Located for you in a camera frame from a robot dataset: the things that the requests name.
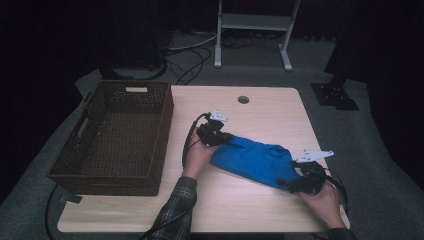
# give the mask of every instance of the blue cloth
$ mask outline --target blue cloth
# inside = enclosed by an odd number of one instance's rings
[[[212,155],[211,162],[231,173],[288,191],[277,178],[291,181],[300,175],[291,165],[289,150],[280,145],[263,144],[233,136]]]

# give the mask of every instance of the brown wicker basket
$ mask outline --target brown wicker basket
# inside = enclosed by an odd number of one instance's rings
[[[169,83],[100,81],[47,176],[74,194],[157,195],[173,109]]]

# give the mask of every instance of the metal stand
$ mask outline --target metal stand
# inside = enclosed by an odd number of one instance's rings
[[[215,67],[220,68],[221,62],[221,31],[223,28],[234,29],[251,29],[251,30],[272,30],[285,31],[283,44],[279,44],[281,57],[284,62],[284,69],[292,71],[292,66],[287,55],[287,45],[290,40],[290,35],[293,30],[296,20],[297,10],[299,9],[300,1],[296,0],[292,14],[290,16],[262,16],[262,15],[246,15],[246,14],[223,14],[222,1],[219,0],[218,8],[218,24],[217,37],[215,45]]]
[[[334,76],[327,84],[311,83],[311,86],[321,106],[335,106],[337,110],[359,110],[343,89],[345,82],[346,78]]]

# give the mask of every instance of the person's right hand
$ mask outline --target person's right hand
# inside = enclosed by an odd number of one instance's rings
[[[346,228],[340,215],[339,195],[334,185],[329,181],[325,181],[321,191],[315,196],[310,196],[304,192],[299,192],[297,195],[328,229]]]

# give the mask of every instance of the wooden table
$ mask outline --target wooden table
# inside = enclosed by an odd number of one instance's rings
[[[298,92],[292,88],[172,86],[175,108],[160,191],[156,197],[83,196],[68,202],[58,223],[62,232],[145,232],[181,176],[181,153],[192,122],[219,109],[223,131],[280,144],[293,158],[320,150]],[[247,96],[247,104],[238,102]],[[198,180],[192,232],[317,232],[323,226],[296,195],[212,165]],[[349,226],[346,214],[342,217]]]

